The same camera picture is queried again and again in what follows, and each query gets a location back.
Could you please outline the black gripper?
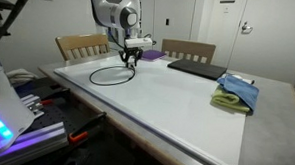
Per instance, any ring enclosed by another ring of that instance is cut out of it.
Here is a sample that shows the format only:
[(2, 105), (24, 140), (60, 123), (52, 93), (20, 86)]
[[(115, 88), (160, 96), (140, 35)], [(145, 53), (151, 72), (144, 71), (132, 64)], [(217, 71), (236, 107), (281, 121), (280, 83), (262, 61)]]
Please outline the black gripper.
[(119, 50), (118, 53), (120, 54), (121, 60), (124, 62), (125, 66), (129, 67), (128, 60), (130, 57), (133, 57), (133, 66), (137, 67), (137, 61), (142, 57), (143, 50), (139, 47), (135, 48), (124, 48), (123, 50)]

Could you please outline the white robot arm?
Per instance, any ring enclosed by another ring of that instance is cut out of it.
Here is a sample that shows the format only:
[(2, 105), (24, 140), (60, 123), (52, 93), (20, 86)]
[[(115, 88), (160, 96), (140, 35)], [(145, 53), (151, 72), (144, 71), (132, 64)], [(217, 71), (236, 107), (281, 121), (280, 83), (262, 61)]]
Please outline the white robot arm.
[(143, 50), (140, 47), (128, 47), (127, 41), (139, 37), (140, 0), (121, 0), (119, 3), (110, 3), (107, 0), (90, 0), (92, 15), (95, 22), (103, 27), (123, 29), (127, 32), (123, 51), (119, 51), (121, 60), (128, 66), (130, 56), (134, 57), (134, 63), (142, 57)]

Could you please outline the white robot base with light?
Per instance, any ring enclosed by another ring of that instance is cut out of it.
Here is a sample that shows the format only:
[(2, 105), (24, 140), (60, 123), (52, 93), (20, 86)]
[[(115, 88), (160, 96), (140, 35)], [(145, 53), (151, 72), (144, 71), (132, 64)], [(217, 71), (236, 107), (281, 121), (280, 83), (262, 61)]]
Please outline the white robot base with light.
[(22, 103), (0, 63), (0, 153), (14, 144), (34, 119), (33, 112)]

